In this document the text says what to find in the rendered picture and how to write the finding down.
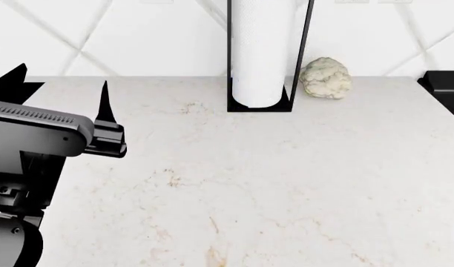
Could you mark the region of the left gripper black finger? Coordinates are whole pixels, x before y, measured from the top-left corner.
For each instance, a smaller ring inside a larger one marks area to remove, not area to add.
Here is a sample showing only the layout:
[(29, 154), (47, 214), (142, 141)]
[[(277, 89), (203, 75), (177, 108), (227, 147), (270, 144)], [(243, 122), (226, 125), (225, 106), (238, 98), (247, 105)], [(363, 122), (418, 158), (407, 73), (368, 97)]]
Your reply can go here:
[(5, 75), (0, 76), (0, 83), (24, 83), (27, 75), (27, 65), (22, 63)]
[(99, 110), (96, 116), (96, 120), (103, 121), (103, 122), (116, 122), (111, 104), (110, 104), (110, 97), (108, 92), (108, 82), (104, 81), (102, 86), (102, 92), (100, 95), (99, 101)]

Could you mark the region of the white paper towel roll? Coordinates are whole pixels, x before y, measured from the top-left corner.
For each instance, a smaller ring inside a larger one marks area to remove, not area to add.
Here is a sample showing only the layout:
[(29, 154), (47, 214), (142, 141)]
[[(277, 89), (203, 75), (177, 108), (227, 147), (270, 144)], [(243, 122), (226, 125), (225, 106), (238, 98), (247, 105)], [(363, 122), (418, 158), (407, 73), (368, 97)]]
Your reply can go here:
[(232, 95), (248, 108), (282, 97), (295, 0), (233, 0)]

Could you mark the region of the black paper towel holder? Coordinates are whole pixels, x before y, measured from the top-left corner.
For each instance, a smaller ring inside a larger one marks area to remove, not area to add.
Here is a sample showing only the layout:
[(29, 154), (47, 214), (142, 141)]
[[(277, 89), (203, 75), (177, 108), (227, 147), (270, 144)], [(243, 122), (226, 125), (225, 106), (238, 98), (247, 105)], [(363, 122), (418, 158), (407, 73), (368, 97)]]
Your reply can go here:
[(289, 59), (281, 100), (267, 108), (248, 108), (232, 95), (232, 8), (227, 0), (227, 111), (230, 113), (288, 113), (292, 110), (299, 82), (303, 55), (306, 49), (310, 21), (315, 0), (295, 0), (296, 11), (289, 41)]

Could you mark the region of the black cooktop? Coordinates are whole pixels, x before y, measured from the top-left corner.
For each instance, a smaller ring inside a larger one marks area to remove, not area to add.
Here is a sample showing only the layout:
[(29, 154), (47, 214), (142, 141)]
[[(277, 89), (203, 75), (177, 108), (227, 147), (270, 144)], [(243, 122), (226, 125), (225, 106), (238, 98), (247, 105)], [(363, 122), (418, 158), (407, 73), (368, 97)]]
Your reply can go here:
[(417, 83), (454, 115), (454, 70), (427, 70)]

